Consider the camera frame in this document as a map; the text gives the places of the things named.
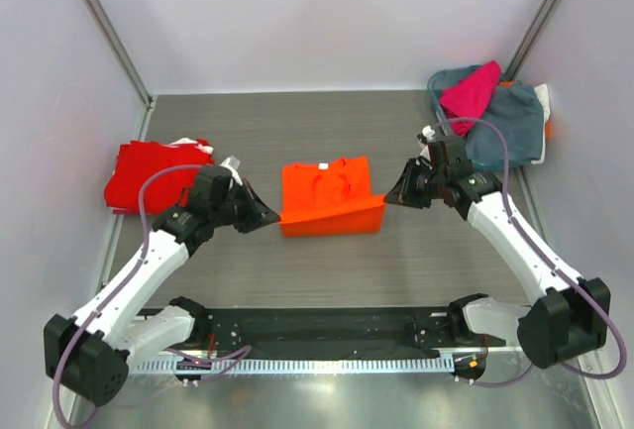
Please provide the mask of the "orange t-shirt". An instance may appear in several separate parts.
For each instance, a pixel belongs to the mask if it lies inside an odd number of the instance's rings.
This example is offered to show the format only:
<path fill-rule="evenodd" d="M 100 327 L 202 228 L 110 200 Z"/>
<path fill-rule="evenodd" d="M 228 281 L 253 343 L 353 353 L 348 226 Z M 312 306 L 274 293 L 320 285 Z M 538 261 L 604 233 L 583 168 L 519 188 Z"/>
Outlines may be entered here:
<path fill-rule="evenodd" d="M 385 203 L 371 190 L 367 157 L 294 163 L 281 172 L 285 238 L 377 233 Z"/>

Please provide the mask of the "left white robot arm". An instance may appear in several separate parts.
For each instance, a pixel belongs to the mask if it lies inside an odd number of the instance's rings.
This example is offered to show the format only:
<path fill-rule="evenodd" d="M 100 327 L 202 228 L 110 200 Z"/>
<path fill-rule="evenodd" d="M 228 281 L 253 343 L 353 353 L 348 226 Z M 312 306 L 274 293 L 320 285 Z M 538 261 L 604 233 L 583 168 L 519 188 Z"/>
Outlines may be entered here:
<path fill-rule="evenodd" d="M 225 226 L 242 234 L 278 222 L 230 157 L 195 166 L 184 203 L 144 225 L 144 241 L 114 279 L 89 302 L 64 318 L 54 315 L 44 329 L 45 365 L 53 388 L 62 387 L 96 407 L 109 403 L 132 368 L 183 344 L 196 350 L 209 340 L 211 319 L 204 306 L 173 299 L 159 314 L 134 319 L 176 270 Z"/>

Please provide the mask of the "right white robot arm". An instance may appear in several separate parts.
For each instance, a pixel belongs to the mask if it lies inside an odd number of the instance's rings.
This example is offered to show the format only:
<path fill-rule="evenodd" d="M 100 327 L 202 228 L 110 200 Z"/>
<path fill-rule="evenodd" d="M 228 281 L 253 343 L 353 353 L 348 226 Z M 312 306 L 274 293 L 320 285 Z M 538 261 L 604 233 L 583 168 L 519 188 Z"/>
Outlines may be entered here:
<path fill-rule="evenodd" d="M 540 369 L 600 349 L 610 290 L 599 278 L 585 279 L 560 259 L 523 218 L 503 183 L 474 168 L 455 136 L 422 138 L 422 152 L 407 161 L 388 204 L 416 209 L 441 200 L 497 250 L 517 277 L 528 306 L 474 294 L 451 303 L 449 338 L 469 345 L 481 334 L 518 345 Z"/>

